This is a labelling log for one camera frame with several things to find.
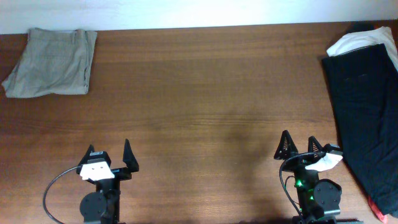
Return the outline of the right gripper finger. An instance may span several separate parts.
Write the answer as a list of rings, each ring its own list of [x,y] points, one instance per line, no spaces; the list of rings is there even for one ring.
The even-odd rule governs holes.
[[[275,160],[286,160],[298,155],[299,152],[295,146],[290,133],[284,130],[281,135],[279,145],[274,154]]]
[[[308,152],[320,152],[322,151],[322,145],[317,141],[314,136],[308,138]]]

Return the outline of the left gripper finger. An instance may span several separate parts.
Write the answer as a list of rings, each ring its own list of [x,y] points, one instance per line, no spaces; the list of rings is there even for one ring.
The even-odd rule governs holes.
[[[139,164],[132,152],[131,145],[128,139],[126,139],[124,143],[123,162],[126,164],[126,167],[129,169],[130,172],[139,171]]]
[[[88,163],[88,160],[90,159],[90,154],[92,152],[94,152],[94,146],[92,144],[89,145],[87,151],[85,152],[85,155],[83,156],[83,158],[81,159],[81,161],[78,163],[78,166],[82,166],[84,164]]]

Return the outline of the black trousers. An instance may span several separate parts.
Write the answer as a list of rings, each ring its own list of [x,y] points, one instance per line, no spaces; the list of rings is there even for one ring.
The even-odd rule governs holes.
[[[383,44],[322,59],[345,161],[385,215],[397,211],[397,69]]]

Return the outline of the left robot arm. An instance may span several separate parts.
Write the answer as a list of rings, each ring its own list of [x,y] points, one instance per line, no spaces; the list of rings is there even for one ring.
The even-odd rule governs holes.
[[[96,187],[94,192],[81,200],[80,213],[84,223],[119,223],[120,183],[130,180],[132,173],[139,171],[139,164],[128,140],[124,143],[123,162],[124,167],[112,169],[108,153],[96,152],[94,146],[89,146],[76,170],[83,180]]]

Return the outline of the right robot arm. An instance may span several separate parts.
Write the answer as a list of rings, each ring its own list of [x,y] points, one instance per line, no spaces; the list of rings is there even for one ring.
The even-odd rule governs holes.
[[[289,202],[297,215],[292,223],[336,223],[335,216],[340,214],[342,188],[330,179],[320,179],[319,173],[334,168],[343,158],[343,151],[337,145],[322,146],[315,137],[308,139],[308,151],[300,153],[289,132],[284,130],[274,154],[275,160],[281,160],[279,179]],[[295,202],[287,190],[287,178],[283,172],[293,173],[294,187],[298,202]]]

